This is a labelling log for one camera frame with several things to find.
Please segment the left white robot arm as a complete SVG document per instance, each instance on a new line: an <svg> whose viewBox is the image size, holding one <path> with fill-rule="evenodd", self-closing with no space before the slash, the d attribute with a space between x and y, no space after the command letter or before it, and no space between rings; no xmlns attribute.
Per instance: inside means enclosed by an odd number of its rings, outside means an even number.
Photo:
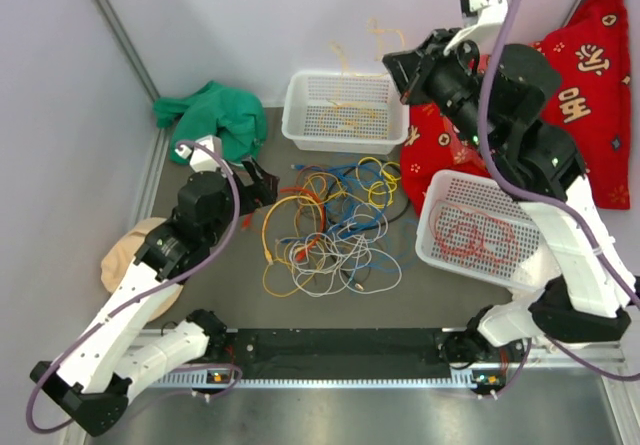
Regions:
<svg viewBox="0 0 640 445"><path fill-rule="evenodd" d="M170 217L145 236L83 334L58 358L32 369L37 389L88 435L112 429L133 400L166 374L193 360L224 356L227 327L206 310L190 313L135 352L129 347L156 310L224 250L239 218L275 203L278 177L252 159L242 164L248 184L228 166L193 173Z"/></svg>

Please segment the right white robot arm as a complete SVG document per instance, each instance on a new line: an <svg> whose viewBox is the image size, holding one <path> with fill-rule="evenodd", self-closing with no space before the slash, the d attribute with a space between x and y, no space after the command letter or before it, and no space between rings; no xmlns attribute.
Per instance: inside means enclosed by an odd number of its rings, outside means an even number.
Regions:
<svg viewBox="0 0 640 445"><path fill-rule="evenodd" d="M434 104L482 156L499 188L534 222L560 273L506 305L488 306L443 350L487 361L504 345L544 338L556 346L613 342L639 298L592 197L575 140L542 119L561 78L535 49L498 41L485 70L475 42L437 29L417 48L382 59L400 101Z"/></svg>

